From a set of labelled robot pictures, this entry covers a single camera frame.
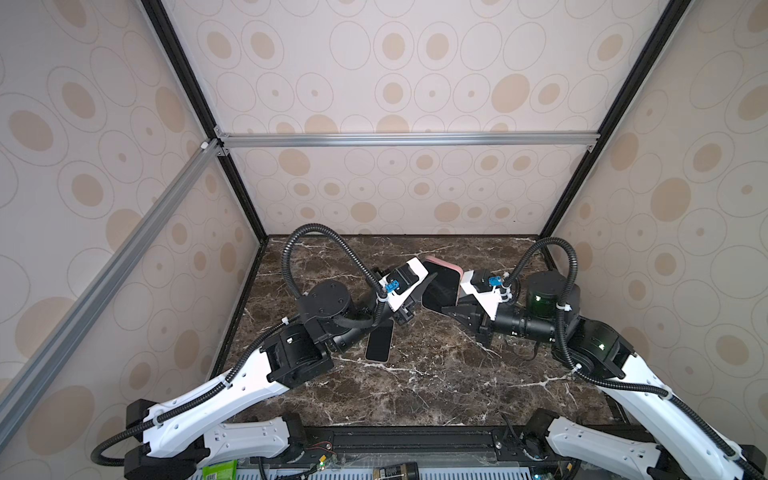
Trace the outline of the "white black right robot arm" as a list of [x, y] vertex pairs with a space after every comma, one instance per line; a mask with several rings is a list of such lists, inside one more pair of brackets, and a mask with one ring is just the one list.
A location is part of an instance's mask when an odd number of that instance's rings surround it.
[[766, 464], [704, 421], [609, 325], [580, 315], [579, 288], [555, 271], [519, 281], [487, 271], [439, 275], [425, 307], [454, 318], [482, 344], [496, 334], [547, 343], [573, 375], [598, 387], [652, 436], [632, 441], [539, 409], [520, 440], [527, 455], [548, 452], [598, 466], [626, 479], [761, 479]]

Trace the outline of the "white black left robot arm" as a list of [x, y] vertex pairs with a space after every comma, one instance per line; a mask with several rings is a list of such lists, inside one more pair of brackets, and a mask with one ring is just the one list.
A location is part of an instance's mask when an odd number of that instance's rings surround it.
[[298, 299], [298, 313], [255, 341], [236, 364], [200, 387], [164, 403], [131, 404], [127, 430], [140, 444], [123, 461], [127, 479], [187, 479], [199, 469], [249, 456], [280, 457], [299, 448], [304, 429], [295, 416], [229, 424], [229, 418], [280, 396], [333, 367], [332, 355], [366, 341], [366, 358], [389, 358], [395, 323], [406, 323], [425, 284], [388, 277], [385, 296], [353, 301], [335, 280]]

